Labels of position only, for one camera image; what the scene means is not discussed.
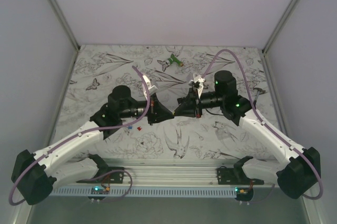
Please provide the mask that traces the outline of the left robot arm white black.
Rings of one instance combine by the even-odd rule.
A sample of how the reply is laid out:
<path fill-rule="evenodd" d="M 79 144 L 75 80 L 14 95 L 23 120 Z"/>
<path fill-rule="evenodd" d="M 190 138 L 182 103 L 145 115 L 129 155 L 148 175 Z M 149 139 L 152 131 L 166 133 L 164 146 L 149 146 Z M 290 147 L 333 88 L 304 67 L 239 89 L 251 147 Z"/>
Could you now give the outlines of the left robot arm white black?
<path fill-rule="evenodd" d="M 11 180 L 13 188 L 9 196 L 12 206 L 27 202 L 36 205 L 51 192 L 63 185 L 78 181 L 103 182 L 107 178 L 108 165 L 97 154 L 90 154 L 82 161 L 70 164 L 69 160 L 87 147 L 113 135 L 123 127 L 131 126 L 144 117 L 149 124 L 173 119 L 174 114 L 158 100 L 154 86 L 144 88 L 144 101 L 131 96 L 125 85 L 116 86 L 104 104 L 77 131 L 58 142 L 35 152 L 21 151 L 15 160 Z M 23 199 L 14 202 L 13 193 L 18 190 Z"/>

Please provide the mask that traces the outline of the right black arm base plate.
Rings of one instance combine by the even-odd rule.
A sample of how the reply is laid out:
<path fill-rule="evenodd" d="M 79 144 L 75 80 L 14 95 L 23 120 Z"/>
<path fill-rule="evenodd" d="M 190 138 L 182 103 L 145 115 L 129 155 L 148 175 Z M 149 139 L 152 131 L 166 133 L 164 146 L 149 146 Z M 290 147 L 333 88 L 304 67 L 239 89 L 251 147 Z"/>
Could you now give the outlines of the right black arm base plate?
<path fill-rule="evenodd" d="M 219 185 L 263 185 L 264 181 L 248 178 L 241 168 L 226 168 L 221 166 L 216 169 L 216 177 Z"/>

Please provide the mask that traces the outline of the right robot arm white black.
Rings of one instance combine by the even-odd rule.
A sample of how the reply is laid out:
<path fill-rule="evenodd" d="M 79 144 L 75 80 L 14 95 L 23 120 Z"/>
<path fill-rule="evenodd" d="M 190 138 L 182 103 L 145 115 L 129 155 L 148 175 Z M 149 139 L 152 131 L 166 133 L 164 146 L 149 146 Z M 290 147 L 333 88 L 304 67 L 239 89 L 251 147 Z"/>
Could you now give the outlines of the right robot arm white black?
<path fill-rule="evenodd" d="M 249 99 L 239 95 L 231 72 L 221 70 L 214 75 L 214 91 L 201 93 L 200 76 L 190 82 L 186 97 L 178 98 L 175 116 L 200 118 L 202 111 L 218 107 L 222 115 L 259 140 L 277 162 L 261 161 L 251 156 L 234 164 L 233 177 L 238 184 L 260 180 L 278 185 L 292 199 L 304 196 L 315 184 L 321 184 L 319 152 L 304 148 L 270 125 Z"/>

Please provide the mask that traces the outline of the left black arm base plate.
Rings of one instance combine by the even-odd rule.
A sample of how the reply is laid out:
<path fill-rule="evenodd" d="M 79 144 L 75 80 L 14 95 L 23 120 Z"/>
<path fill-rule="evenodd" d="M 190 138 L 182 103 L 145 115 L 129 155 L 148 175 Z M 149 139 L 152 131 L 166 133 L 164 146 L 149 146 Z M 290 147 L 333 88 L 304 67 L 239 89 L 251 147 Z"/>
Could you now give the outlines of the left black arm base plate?
<path fill-rule="evenodd" d="M 96 184 L 121 184 L 124 178 L 124 167 L 108 167 L 100 169 L 93 178 L 85 179 L 84 182 Z"/>

